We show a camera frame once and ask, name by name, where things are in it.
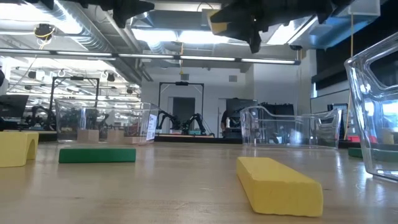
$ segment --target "table surface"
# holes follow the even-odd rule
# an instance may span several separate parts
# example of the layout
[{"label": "table surface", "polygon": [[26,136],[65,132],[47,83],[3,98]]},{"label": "table surface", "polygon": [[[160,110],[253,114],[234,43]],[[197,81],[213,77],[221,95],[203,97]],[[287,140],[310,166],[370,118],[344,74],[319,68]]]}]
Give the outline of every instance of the table surface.
[{"label": "table surface", "polygon": [[[156,142],[135,163],[58,164],[41,144],[24,167],[0,169],[0,223],[398,223],[398,183],[372,177],[346,150],[251,149]],[[236,177],[238,156],[271,157],[319,181],[320,218],[260,215]]]}]

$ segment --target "transparent plastic container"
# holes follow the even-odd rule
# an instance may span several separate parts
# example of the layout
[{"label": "transparent plastic container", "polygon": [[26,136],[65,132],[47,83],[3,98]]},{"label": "transparent plastic container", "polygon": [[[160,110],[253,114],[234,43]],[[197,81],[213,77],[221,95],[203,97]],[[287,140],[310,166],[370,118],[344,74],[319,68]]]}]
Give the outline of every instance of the transparent plastic container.
[{"label": "transparent plastic container", "polygon": [[396,57],[397,51],[398,33],[345,63],[366,172],[394,180],[398,180],[398,85],[383,84],[379,75],[396,76],[398,63],[387,62],[388,70],[377,65]]},{"label": "transparent plastic container", "polygon": [[303,116],[274,115],[262,106],[241,111],[243,143],[256,147],[337,149],[341,110]]},{"label": "transparent plastic container", "polygon": [[55,100],[59,142],[146,144],[159,108],[131,101]]}]

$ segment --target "yellow object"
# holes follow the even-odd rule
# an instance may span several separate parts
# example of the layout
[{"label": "yellow object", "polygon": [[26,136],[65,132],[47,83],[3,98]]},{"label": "yellow object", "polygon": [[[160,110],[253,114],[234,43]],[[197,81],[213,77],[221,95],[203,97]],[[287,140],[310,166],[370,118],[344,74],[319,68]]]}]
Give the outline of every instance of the yellow object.
[{"label": "yellow object", "polygon": [[38,133],[0,132],[0,167],[24,166],[36,159]]},{"label": "yellow object", "polygon": [[226,22],[217,22],[217,23],[214,23],[214,22],[211,22],[211,21],[210,21],[210,17],[211,17],[212,15],[216,14],[216,12],[218,12],[218,11],[219,11],[219,10],[214,9],[214,10],[208,10],[208,12],[207,12],[207,20],[208,20],[208,22],[209,22],[211,32],[212,32],[214,35],[217,35],[217,34],[219,34],[220,32],[226,31],[227,26],[228,26],[228,23],[226,23]]},{"label": "yellow object", "polygon": [[319,217],[322,186],[270,158],[239,157],[236,173],[257,213]]}]

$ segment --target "green block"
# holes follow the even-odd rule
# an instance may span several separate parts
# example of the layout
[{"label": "green block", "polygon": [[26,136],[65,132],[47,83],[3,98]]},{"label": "green block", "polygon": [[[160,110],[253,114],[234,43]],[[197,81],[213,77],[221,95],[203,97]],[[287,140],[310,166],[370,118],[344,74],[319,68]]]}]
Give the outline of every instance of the green block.
[{"label": "green block", "polygon": [[361,148],[348,148],[348,155],[351,157],[363,158]]},{"label": "green block", "polygon": [[135,162],[136,149],[77,149],[60,150],[59,163]]}]

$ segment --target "clear plastic bin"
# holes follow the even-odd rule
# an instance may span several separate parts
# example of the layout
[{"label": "clear plastic bin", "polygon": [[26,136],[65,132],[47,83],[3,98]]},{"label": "clear plastic bin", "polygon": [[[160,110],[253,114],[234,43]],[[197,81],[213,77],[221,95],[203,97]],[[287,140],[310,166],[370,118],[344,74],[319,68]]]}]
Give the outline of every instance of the clear plastic bin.
[{"label": "clear plastic bin", "polygon": [[59,142],[146,144],[159,108],[131,101],[55,100]]},{"label": "clear plastic bin", "polygon": [[[394,180],[398,180],[398,85],[387,86],[381,80],[396,76],[397,51],[398,33],[345,63],[366,171]],[[381,70],[379,62],[386,60],[388,69]]]},{"label": "clear plastic bin", "polygon": [[341,110],[303,116],[274,115],[262,106],[241,111],[243,143],[247,146],[282,146],[337,149]]}]

